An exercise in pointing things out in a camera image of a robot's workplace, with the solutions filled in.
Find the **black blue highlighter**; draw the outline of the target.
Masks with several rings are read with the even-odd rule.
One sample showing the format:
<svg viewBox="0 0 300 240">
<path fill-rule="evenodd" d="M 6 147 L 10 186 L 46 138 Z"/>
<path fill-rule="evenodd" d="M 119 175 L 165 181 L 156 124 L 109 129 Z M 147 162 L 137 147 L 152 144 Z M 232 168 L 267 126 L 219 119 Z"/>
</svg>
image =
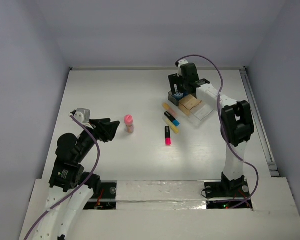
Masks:
<svg viewBox="0 0 300 240">
<path fill-rule="evenodd" d="M 164 115 L 176 126 L 178 127 L 180 125 L 180 123 L 178 122 L 178 120 L 172 116 L 168 111 L 164 112 Z"/>
</svg>

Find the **orange transparent container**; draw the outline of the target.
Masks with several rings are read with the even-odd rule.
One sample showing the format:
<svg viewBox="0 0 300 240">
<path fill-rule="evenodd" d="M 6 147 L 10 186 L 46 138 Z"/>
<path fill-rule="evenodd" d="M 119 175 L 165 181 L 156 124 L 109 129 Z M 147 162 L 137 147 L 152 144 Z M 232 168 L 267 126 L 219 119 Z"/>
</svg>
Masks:
<svg viewBox="0 0 300 240">
<path fill-rule="evenodd" d="M 187 95 L 182 98 L 178 103 L 178 109 L 187 117 L 194 115 L 197 111 L 205 106 L 202 100 L 197 99 L 193 95 Z"/>
</svg>

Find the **black pink highlighter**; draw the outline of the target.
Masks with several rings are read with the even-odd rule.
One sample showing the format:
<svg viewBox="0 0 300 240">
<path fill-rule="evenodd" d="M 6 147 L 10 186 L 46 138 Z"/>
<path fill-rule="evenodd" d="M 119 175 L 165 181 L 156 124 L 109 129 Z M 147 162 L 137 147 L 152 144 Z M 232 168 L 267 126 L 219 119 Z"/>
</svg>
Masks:
<svg viewBox="0 0 300 240">
<path fill-rule="evenodd" d="M 164 134 L 165 134 L 165 145 L 170 146 L 171 145 L 171 131 L 170 131 L 169 126 L 165 126 Z"/>
</svg>

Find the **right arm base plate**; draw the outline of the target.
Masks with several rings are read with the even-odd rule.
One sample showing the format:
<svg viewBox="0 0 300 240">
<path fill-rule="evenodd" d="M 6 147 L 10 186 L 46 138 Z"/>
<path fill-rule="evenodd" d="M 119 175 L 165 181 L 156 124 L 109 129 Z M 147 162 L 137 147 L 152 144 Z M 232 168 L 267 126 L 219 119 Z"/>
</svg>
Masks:
<svg viewBox="0 0 300 240">
<path fill-rule="evenodd" d="M 252 201 L 250 199 L 245 201 L 250 196 L 246 181 L 230 192 L 222 189 L 219 181 L 206 181 L 200 194 L 206 200 L 207 210 L 253 209 Z"/>
</svg>

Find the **pink capped bottle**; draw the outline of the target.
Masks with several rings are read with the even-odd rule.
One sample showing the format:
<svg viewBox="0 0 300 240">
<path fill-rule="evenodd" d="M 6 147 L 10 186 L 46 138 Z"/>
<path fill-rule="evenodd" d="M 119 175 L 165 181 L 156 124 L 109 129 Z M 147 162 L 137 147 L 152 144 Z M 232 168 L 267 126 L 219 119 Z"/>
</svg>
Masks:
<svg viewBox="0 0 300 240">
<path fill-rule="evenodd" d="M 128 114 L 124 117 L 124 124 L 125 124 L 125 129 L 129 134 L 132 134 L 134 132 L 134 120 L 133 117 Z"/>
</svg>

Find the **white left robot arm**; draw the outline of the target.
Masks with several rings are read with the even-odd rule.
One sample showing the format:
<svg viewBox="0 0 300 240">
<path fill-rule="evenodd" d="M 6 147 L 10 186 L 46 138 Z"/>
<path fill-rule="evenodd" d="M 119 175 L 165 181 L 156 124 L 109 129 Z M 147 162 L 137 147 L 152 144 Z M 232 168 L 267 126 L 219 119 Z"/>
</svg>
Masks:
<svg viewBox="0 0 300 240">
<path fill-rule="evenodd" d="M 120 125 L 109 118 L 83 120 L 73 114 L 70 118 L 83 131 L 79 136 L 65 133 L 57 141 L 44 213 L 29 230 L 34 240 L 68 239 L 85 205 L 101 191 L 100 176 L 86 172 L 81 163 L 93 147 L 100 147 L 99 142 L 112 141 Z"/>
</svg>

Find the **dark grey transparent container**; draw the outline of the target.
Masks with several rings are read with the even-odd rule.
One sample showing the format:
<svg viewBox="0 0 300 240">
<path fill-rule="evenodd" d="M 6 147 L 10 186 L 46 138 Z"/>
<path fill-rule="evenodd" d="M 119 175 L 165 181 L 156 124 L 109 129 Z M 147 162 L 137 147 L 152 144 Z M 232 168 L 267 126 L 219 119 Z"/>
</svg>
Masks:
<svg viewBox="0 0 300 240">
<path fill-rule="evenodd" d="M 181 99 L 183 99 L 184 97 L 186 97 L 188 95 L 187 92 L 185 93 L 176 93 L 176 94 L 172 94 L 172 91 L 170 91 L 168 93 L 168 100 L 173 103 L 176 107 L 179 106 L 179 102 Z"/>
</svg>

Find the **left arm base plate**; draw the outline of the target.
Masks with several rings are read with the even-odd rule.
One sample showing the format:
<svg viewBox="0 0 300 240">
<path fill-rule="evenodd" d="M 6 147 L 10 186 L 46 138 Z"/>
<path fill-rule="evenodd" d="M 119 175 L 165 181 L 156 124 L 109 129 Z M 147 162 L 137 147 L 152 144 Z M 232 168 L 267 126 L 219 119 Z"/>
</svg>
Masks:
<svg viewBox="0 0 300 240">
<path fill-rule="evenodd" d="M 116 181 L 102 181 L 99 192 L 92 196 L 92 198 L 86 203 L 83 209 L 115 210 L 117 206 L 116 194 Z"/>
</svg>

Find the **blue paint jar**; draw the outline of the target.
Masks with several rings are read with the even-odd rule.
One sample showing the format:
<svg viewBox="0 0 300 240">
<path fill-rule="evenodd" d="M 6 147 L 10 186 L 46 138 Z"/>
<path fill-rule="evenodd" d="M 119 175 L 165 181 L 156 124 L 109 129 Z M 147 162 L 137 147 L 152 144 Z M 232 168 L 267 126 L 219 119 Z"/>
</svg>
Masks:
<svg viewBox="0 0 300 240">
<path fill-rule="evenodd" d="M 180 100 L 184 97 L 184 93 L 176 93 L 172 95 L 176 100 Z"/>
</svg>

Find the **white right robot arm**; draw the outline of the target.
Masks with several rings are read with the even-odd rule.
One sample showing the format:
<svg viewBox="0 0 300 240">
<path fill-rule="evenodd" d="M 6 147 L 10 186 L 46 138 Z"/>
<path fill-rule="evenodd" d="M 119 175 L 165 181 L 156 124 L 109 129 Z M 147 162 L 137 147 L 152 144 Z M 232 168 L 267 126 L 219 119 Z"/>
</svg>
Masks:
<svg viewBox="0 0 300 240">
<path fill-rule="evenodd" d="M 200 79 L 197 67 L 187 60 L 176 63 L 177 73 L 169 75 L 172 94 L 193 96 L 218 114 L 221 136 L 226 143 L 225 166 L 220 181 L 207 182 L 202 191 L 206 199 L 233 198 L 246 186 L 243 165 L 245 150 L 255 132 L 250 104 L 237 101 Z"/>
</svg>

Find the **clear transparent container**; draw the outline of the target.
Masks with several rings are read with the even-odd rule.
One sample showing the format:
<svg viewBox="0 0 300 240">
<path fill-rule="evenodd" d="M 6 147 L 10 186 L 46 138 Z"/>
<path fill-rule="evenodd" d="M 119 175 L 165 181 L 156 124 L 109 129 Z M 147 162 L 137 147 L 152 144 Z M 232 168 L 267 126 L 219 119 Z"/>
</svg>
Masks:
<svg viewBox="0 0 300 240">
<path fill-rule="evenodd" d="M 199 128 L 213 111 L 214 109 L 212 107 L 202 101 L 199 105 L 190 110 L 188 120 L 194 127 Z"/>
</svg>

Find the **orange yellow highlighter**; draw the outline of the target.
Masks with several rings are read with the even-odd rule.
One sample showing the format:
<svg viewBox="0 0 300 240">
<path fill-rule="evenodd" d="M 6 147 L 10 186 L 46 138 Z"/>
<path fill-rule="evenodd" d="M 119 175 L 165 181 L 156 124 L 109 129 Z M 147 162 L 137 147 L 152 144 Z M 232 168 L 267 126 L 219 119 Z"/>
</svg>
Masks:
<svg viewBox="0 0 300 240">
<path fill-rule="evenodd" d="M 166 102 L 162 104 L 163 108 L 170 113 L 175 119 L 178 117 L 177 113 Z"/>
</svg>

